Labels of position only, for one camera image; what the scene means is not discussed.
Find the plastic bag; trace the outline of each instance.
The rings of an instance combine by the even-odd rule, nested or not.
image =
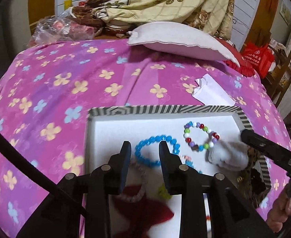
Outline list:
[[[91,40],[94,36],[93,27],[62,17],[45,18],[39,20],[27,46],[46,45],[55,41]]]
[[[274,61],[274,56],[268,50],[268,44],[263,47],[257,47],[252,43],[248,43],[242,56],[251,63],[252,67],[262,79],[267,75]]]

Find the white pillow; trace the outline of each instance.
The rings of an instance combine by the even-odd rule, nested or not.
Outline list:
[[[147,48],[175,55],[202,60],[231,60],[239,67],[235,56],[215,38],[190,26],[170,22],[146,23],[130,31],[128,44],[144,45]]]

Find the blue bead bracelet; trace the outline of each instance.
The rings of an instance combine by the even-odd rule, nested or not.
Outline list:
[[[144,146],[148,146],[152,143],[155,143],[155,142],[161,142],[165,140],[166,142],[169,142],[171,145],[173,145],[173,154],[176,154],[178,155],[180,153],[180,144],[177,144],[177,140],[176,139],[173,139],[171,136],[166,136],[166,135],[161,135],[161,136],[152,136],[150,137],[149,139],[147,140],[142,140],[139,142],[139,144],[137,146],[135,146],[135,157],[136,157],[136,160],[139,164],[144,164],[150,168],[152,167],[156,167],[156,166],[160,166],[161,165],[161,162],[159,160],[151,160],[149,158],[145,158],[141,155],[141,149],[144,147]]]

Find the bed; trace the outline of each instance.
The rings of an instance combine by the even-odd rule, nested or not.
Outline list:
[[[56,42],[19,53],[0,80],[0,133],[57,183],[84,173],[84,138],[91,107],[202,105],[196,78],[210,74],[260,135],[291,150],[280,114],[259,76],[243,77],[225,63],[129,47],[126,39]],[[257,209],[266,219],[288,182],[266,159],[272,189]],[[47,192],[0,154],[0,227],[15,237]]]

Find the white paper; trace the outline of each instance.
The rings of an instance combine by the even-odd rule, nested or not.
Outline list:
[[[192,96],[207,106],[234,106],[235,101],[209,75],[195,80],[199,87],[195,88]]]

